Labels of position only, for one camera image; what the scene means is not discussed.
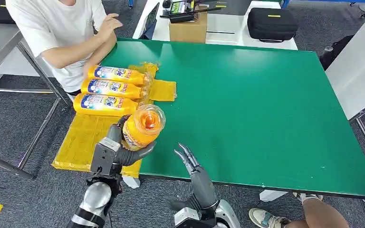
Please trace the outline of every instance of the yellow packaging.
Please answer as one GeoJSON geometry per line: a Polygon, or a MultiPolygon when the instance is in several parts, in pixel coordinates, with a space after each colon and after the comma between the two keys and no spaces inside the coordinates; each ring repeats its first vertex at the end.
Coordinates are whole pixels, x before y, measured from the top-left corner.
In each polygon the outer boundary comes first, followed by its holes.
{"type": "Polygon", "coordinates": [[[123,135],[132,151],[153,142],[166,124],[164,112],[153,104],[142,105],[124,124],[123,135]]]}
{"type": "Polygon", "coordinates": [[[86,79],[80,90],[82,93],[120,96],[130,99],[139,99],[146,94],[142,88],[133,84],[102,79],[86,79]]]}
{"type": "Polygon", "coordinates": [[[98,94],[78,94],[73,101],[77,113],[123,116],[136,111],[138,103],[128,98],[98,94]]]}
{"type": "Polygon", "coordinates": [[[107,79],[117,82],[131,83],[141,86],[145,83],[145,74],[139,73],[137,70],[108,67],[108,66],[92,66],[88,72],[88,78],[107,79]]]}

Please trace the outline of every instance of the person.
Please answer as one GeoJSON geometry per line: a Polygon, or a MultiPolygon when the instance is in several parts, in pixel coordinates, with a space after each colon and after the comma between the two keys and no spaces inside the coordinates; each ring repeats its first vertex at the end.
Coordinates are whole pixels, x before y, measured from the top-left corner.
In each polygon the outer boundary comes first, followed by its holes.
{"type": "Polygon", "coordinates": [[[100,0],[7,0],[6,7],[34,56],[70,95],[80,93],[88,69],[111,51],[114,29],[122,26],[100,0]]]}
{"type": "Polygon", "coordinates": [[[291,221],[262,209],[251,208],[248,213],[251,221],[261,228],[349,228],[345,218],[335,208],[324,203],[322,196],[293,194],[301,201],[306,220],[291,221]]]}

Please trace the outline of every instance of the robot finger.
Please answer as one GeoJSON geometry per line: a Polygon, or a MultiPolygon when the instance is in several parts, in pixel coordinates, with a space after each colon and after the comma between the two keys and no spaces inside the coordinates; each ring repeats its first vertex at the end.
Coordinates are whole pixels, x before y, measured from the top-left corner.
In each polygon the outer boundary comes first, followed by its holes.
{"type": "Polygon", "coordinates": [[[194,171],[194,167],[191,164],[190,160],[185,156],[185,154],[183,152],[180,152],[178,150],[174,150],[174,152],[180,156],[182,162],[184,163],[185,167],[187,168],[187,171],[189,172],[189,174],[191,175],[194,171]]]}
{"type": "Polygon", "coordinates": [[[190,148],[188,148],[187,146],[182,145],[180,142],[178,143],[178,145],[184,150],[185,155],[191,161],[194,168],[198,167],[199,163],[196,160],[195,156],[192,154],[190,148]]]}

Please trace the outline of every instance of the desk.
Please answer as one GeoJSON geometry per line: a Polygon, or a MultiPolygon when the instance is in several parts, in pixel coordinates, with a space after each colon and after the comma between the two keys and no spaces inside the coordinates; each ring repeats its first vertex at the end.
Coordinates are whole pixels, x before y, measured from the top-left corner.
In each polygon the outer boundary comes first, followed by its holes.
{"type": "Polygon", "coordinates": [[[181,142],[214,182],[365,198],[365,156],[314,52],[119,39],[103,65],[144,61],[178,97],[155,103],[167,123],[140,174],[188,179],[181,142]]]}
{"type": "MultiPolygon", "coordinates": [[[[152,39],[170,41],[170,20],[160,17],[160,15],[163,13],[162,0],[148,0],[146,2],[145,8],[142,12],[141,18],[139,19],[132,38],[139,38],[144,25],[144,19],[158,2],[160,3],[160,7],[156,16],[157,24],[154,28],[152,39]]],[[[278,2],[252,1],[245,16],[208,14],[208,33],[206,34],[206,43],[297,50],[297,46],[293,38],[291,40],[283,41],[282,43],[265,43],[251,38],[248,32],[247,18],[249,11],[254,7],[280,9],[278,2]]]]}
{"type": "Polygon", "coordinates": [[[30,146],[28,147],[26,153],[24,154],[23,158],[21,159],[20,163],[17,166],[13,166],[6,161],[0,159],[0,167],[11,171],[12,173],[19,175],[23,178],[28,180],[32,179],[33,176],[30,173],[23,171],[23,168],[29,159],[35,145],[37,144],[42,132],[44,131],[45,127],[47,126],[52,114],[54,113],[57,105],[61,100],[67,104],[65,99],[59,93],[59,91],[54,87],[54,85],[50,82],[44,72],[36,63],[35,58],[33,55],[30,54],[30,51],[27,48],[27,44],[24,42],[23,36],[19,31],[16,25],[6,25],[0,24],[0,64],[4,60],[4,58],[14,49],[17,47],[19,51],[23,54],[23,56],[29,61],[29,63],[33,66],[33,68],[37,71],[40,75],[41,79],[49,87],[49,90],[37,90],[37,89],[2,89],[0,88],[0,92],[13,92],[13,93],[54,93],[57,98],[53,103],[49,113],[47,114],[45,120],[43,121],[42,125],[40,126],[36,136],[34,137],[33,141],[31,142],[30,146]]]}

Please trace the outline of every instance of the green table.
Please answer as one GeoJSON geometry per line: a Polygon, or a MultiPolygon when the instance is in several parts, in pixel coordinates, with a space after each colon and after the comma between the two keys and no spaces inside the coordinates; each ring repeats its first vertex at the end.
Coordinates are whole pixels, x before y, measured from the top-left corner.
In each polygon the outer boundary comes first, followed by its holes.
{"type": "Polygon", "coordinates": [[[214,182],[365,198],[363,154],[314,52],[119,39],[103,65],[159,63],[175,102],[140,174],[186,179],[191,148],[214,182]]]}

